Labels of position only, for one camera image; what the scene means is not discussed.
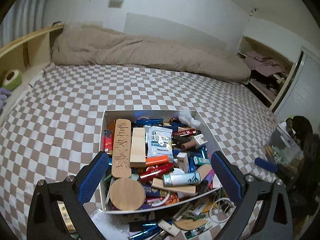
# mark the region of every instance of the pile of small objects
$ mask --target pile of small objects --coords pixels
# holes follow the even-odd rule
[[[212,190],[207,139],[178,118],[114,120],[104,130],[110,210],[168,206]]]

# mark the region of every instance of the brown blanket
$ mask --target brown blanket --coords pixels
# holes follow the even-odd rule
[[[99,26],[65,28],[53,46],[56,65],[142,65],[245,82],[250,69],[237,56],[218,49],[135,36]]]

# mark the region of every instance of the white cable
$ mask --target white cable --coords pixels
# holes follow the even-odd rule
[[[170,197],[170,190],[168,190],[167,195],[165,196],[165,198],[162,201],[160,201],[159,203],[152,204],[151,207],[159,207],[159,206],[163,205],[169,199],[169,197]]]
[[[217,220],[214,220],[214,219],[213,219],[212,208],[213,208],[213,206],[214,206],[215,204],[217,204],[217,203],[218,203],[219,201],[221,201],[221,200],[227,200],[227,201],[229,201],[229,202],[232,203],[232,205],[233,205],[232,209],[234,208],[233,202],[232,202],[230,199],[226,198],[226,197],[219,198],[216,202],[214,202],[214,203],[211,205],[211,207],[210,207],[209,217],[210,217],[210,219],[212,220],[212,222],[218,223],[218,224],[223,223],[223,222],[226,222],[226,221],[229,219],[229,217],[231,216],[231,214],[230,214],[230,216],[228,216],[226,219],[224,219],[224,220],[222,220],[222,221],[217,221]]]

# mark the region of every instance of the tape roll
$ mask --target tape roll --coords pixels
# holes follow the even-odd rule
[[[13,69],[8,71],[2,83],[2,86],[7,90],[13,91],[22,82],[22,74],[20,70]]]

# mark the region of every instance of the mattress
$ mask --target mattress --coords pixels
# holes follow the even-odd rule
[[[275,179],[254,160],[264,158],[260,148],[276,118],[245,86],[144,67],[57,66],[18,103],[0,131],[0,212],[8,225],[26,239],[37,181],[62,181],[90,163],[99,151],[104,110],[181,107],[201,114],[228,160],[244,174]],[[97,189],[84,207],[91,212],[100,205]],[[212,236],[223,225],[213,225]]]

